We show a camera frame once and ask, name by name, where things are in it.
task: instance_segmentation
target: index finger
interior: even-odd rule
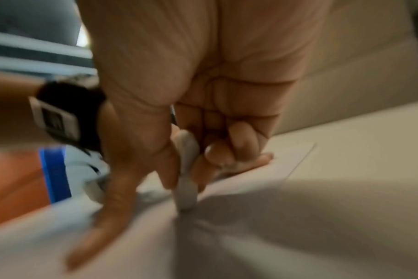
[[[136,187],[144,173],[111,174],[105,203],[94,226],[67,257],[67,268],[74,270],[91,260],[111,244],[131,221],[136,199]]]

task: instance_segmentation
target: orange object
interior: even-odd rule
[[[38,151],[0,153],[0,224],[49,204]]]

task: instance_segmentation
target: bright light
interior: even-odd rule
[[[82,24],[79,30],[79,36],[77,37],[76,45],[85,47],[85,46],[88,46],[88,44],[89,44],[89,41],[88,41],[88,36],[86,34],[86,29],[85,29],[85,26]]]

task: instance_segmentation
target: beige panel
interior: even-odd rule
[[[370,52],[412,31],[402,0],[339,0],[325,23],[307,74]]]
[[[418,101],[418,42],[393,45],[300,81],[276,134]]]

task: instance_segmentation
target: white object held in fingers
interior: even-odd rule
[[[194,135],[186,130],[178,131],[172,142],[180,156],[180,176],[172,195],[177,210],[183,211],[197,204],[198,185],[191,180],[190,171],[200,154],[200,146]]]

